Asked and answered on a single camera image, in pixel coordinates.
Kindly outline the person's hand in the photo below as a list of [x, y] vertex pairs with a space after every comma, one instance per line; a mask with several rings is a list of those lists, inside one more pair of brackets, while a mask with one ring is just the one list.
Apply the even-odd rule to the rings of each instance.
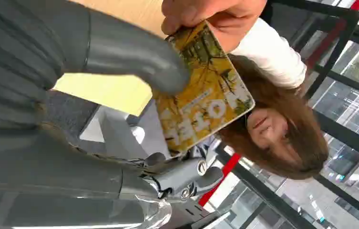
[[225, 52], [234, 50], [252, 28], [266, 0], [164, 0], [161, 29], [172, 35], [181, 27], [206, 21]]

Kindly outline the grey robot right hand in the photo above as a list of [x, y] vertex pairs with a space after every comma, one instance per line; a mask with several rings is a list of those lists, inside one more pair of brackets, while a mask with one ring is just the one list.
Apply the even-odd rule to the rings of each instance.
[[187, 194], [222, 173], [202, 158], [135, 159], [125, 121], [102, 119], [110, 156], [71, 146], [43, 122], [65, 73], [135, 75], [181, 92], [189, 72], [172, 46], [68, 0], [0, 0], [0, 229], [208, 229], [219, 222]]

